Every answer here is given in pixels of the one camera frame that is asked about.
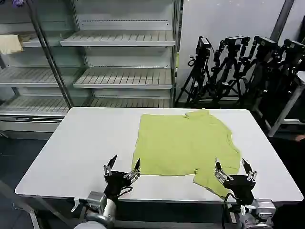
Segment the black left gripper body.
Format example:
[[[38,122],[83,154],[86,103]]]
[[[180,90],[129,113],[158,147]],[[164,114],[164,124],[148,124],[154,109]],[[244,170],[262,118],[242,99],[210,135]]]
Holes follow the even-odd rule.
[[[104,176],[107,183],[104,190],[106,197],[120,197],[128,192],[131,192],[133,183],[129,183],[126,179],[123,178],[127,173],[112,171],[111,176]]]

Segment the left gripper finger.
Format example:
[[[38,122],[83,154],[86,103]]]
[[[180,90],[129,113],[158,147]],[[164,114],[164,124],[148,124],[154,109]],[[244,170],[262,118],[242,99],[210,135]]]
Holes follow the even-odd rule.
[[[117,155],[115,155],[112,159],[110,159],[107,165],[103,166],[105,176],[111,176],[112,175],[112,168],[114,166],[116,158],[117,158]]]
[[[129,183],[134,183],[140,177],[140,159],[137,160],[134,169],[123,176]]]

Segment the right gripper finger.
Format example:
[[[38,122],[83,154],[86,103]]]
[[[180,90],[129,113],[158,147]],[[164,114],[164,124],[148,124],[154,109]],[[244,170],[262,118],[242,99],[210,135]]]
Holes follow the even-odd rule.
[[[243,178],[245,178],[248,181],[255,181],[257,171],[254,171],[252,169],[251,165],[248,162],[246,162],[246,160],[244,158],[242,158],[242,164],[243,164],[244,170],[246,172],[246,175],[243,175]]]
[[[225,181],[230,181],[230,176],[227,175],[221,167],[218,158],[215,159],[214,176],[223,185]]]

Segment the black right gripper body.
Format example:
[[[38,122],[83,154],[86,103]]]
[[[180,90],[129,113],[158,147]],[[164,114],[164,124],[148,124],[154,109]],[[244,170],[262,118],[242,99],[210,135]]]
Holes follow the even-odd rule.
[[[225,180],[224,187],[233,191],[236,202],[240,205],[251,205],[254,201],[252,189],[256,182],[248,180],[246,175],[231,175],[232,180]]]

